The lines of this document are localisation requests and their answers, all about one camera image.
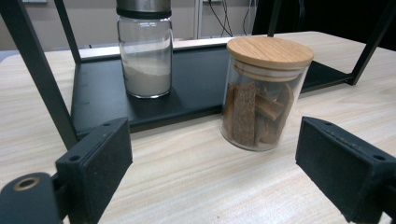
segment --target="silver lid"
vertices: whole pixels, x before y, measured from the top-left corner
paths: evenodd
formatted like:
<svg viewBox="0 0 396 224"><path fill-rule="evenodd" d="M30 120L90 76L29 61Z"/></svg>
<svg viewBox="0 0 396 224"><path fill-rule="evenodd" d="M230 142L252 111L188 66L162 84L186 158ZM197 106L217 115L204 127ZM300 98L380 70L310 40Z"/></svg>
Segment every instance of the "silver lid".
<svg viewBox="0 0 396 224"><path fill-rule="evenodd" d="M171 0L117 0L117 9L135 12L168 12Z"/></svg>

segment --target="black platform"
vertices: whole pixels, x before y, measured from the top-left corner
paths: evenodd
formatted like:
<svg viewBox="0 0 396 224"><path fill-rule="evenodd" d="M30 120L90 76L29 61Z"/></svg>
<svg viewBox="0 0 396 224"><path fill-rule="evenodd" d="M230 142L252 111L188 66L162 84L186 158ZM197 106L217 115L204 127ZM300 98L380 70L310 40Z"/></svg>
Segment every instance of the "black platform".
<svg viewBox="0 0 396 224"><path fill-rule="evenodd" d="M225 45L175 50L172 90L157 99L138 99L125 92L120 58L78 64L71 113L78 137L111 119L128 117L131 132L137 132L219 113L228 61ZM348 77L313 62L303 91L337 84Z"/></svg>

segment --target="glass jar with powder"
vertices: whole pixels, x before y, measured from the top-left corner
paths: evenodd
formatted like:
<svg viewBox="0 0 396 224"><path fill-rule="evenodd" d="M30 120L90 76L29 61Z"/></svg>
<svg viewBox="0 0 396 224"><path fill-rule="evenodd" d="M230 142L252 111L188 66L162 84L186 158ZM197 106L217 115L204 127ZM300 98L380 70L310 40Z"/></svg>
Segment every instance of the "glass jar with powder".
<svg viewBox="0 0 396 224"><path fill-rule="evenodd" d="M138 98L156 98L171 89L170 0L118 0L118 31L125 89Z"/></svg>

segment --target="clear glass jar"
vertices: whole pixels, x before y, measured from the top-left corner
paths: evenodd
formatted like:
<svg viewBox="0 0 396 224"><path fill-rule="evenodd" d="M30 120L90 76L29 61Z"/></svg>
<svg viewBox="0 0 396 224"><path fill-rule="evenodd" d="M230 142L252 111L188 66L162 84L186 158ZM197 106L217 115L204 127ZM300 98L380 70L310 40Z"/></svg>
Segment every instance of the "clear glass jar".
<svg viewBox="0 0 396 224"><path fill-rule="evenodd" d="M169 18L138 20L119 16L125 88L132 96L156 98L171 89L172 25Z"/></svg>
<svg viewBox="0 0 396 224"><path fill-rule="evenodd" d="M221 134L247 150L277 147L313 59L312 50L265 36L235 38L227 49L231 57Z"/></svg>

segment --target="light wood surface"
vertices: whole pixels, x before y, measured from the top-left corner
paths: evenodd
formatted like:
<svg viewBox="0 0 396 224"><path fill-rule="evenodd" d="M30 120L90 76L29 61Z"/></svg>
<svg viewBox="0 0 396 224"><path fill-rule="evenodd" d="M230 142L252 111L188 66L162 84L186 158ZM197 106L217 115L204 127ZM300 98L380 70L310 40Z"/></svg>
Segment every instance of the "light wood surface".
<svg viewBox="0 0 396 224"><path fill-rule="evenodd" d="M305 45L257 35L234 38L227 43L227 50L240 62L276 70L301 69L314 58Z"/></svg>
<svg viewBox="0 0 396 224"><path fill-rule="evenodd" d="M320 33L276 36L307 45L314 60L343 72L363 49ZM70 109L71 53L46 55ZM134 163L101 223L346 223L295 164L301 117L326 119L396 156L395 64L396 52L377 49L357 86L302 94L282 143L270 152L229 144L219 132L219 115L133 133ZM0 63L0 78L0 188L33 172L53 175L66 149L20 55ZM389 222L382 216L381 223Z"/></svg>

